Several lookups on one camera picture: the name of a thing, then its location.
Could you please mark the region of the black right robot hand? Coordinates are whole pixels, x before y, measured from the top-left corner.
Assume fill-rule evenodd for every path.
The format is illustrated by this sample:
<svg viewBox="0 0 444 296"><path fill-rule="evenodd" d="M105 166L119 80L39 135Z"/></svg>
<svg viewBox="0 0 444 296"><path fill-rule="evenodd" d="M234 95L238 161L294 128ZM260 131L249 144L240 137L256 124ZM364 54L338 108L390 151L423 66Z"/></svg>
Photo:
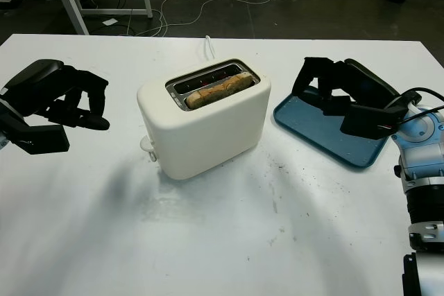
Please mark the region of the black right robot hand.
<svg viewBox="0 0 444 296"><path fill-rule="evenodd" d="M325 116L344 116L351 107L382 110L400 94L356 60L306 57L291 90Z"/></svg>

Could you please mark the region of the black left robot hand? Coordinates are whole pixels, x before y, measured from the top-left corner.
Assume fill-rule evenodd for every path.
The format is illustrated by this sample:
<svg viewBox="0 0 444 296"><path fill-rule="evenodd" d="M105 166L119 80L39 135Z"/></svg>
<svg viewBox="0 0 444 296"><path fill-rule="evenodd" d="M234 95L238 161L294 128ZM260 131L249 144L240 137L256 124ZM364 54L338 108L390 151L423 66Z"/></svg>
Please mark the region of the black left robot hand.
<svg viewBox="0 0 444 296"><path fill-rule="evenodd" d="M108 81L60 60L36 60L11 78L1 100L22 117L43 116L72 128L107 130L103 118Z"/></svg>

